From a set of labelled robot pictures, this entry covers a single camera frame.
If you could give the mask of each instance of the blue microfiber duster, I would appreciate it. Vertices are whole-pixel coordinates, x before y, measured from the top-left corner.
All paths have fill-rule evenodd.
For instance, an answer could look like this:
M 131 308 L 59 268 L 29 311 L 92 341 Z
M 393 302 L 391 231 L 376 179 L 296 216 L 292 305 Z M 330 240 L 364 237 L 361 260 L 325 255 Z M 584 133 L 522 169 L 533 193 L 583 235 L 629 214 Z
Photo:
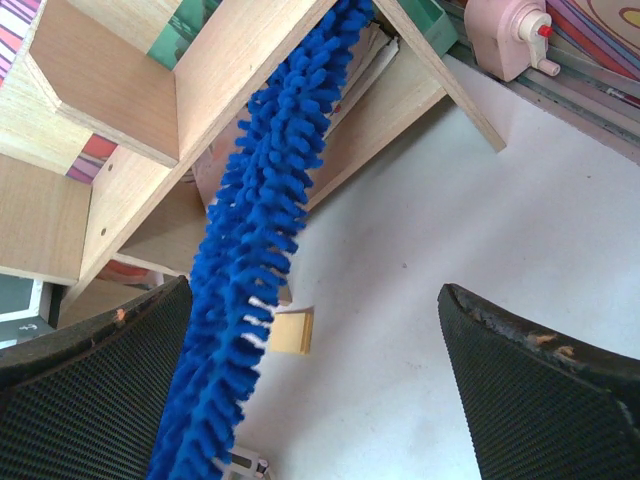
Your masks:
M 193 310 L 149 466 L 148 479 L 219 479 L 231 461 L 239 402 L 253 393 L 275 306 L 304 228 L 306 170 L 346 83 L 349 48 L 373 16 L 371 0 L 339 0 L 249 102 L 242 152 L 229 158 L 191 273 Z

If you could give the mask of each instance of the green box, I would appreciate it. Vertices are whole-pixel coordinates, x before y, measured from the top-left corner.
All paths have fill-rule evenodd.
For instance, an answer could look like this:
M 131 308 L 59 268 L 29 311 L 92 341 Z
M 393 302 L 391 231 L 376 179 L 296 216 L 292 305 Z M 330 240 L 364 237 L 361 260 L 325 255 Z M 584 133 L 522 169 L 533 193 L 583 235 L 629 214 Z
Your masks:
M 398 3 L 439 56 L 444 56 L 458 41 L 451 20 L 435 0 L 399 0 Z

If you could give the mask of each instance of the red object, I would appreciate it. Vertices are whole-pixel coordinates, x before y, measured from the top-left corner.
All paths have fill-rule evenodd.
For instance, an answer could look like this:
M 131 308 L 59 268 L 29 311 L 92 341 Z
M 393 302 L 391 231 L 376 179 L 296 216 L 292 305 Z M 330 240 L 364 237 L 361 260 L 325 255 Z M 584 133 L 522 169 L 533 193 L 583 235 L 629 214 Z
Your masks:
M 551 28 L 549 25 L 542 25 L 538 29 L 538 35 L 540 35 L 541 37 L 544 37 L 544 38 L 551 37 L 552 33 L 553 33 L 553 28 Z

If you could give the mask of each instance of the white surface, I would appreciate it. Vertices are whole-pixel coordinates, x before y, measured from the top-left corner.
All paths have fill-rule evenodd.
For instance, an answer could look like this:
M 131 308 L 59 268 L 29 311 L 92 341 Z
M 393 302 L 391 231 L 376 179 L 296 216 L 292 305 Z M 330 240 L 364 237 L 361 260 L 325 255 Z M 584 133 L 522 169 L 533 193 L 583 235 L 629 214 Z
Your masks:
M 313 217 L 291 285 L 291 309 L 315 306 L 311 354 L 265 356 L 238 429 L 279 480 L 479 478 L 445 282 L 640 358 L 640 168 L 448 64 L 508 147 L 441 104 Z

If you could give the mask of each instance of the pink striped cloth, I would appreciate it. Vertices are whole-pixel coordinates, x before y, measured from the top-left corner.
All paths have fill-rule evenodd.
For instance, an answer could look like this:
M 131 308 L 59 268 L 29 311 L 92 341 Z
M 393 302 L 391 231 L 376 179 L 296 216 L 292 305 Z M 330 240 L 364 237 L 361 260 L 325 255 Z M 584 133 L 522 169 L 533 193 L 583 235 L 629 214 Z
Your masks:
M 0 0 L 0 85 L 7 77 L 40 0 Z

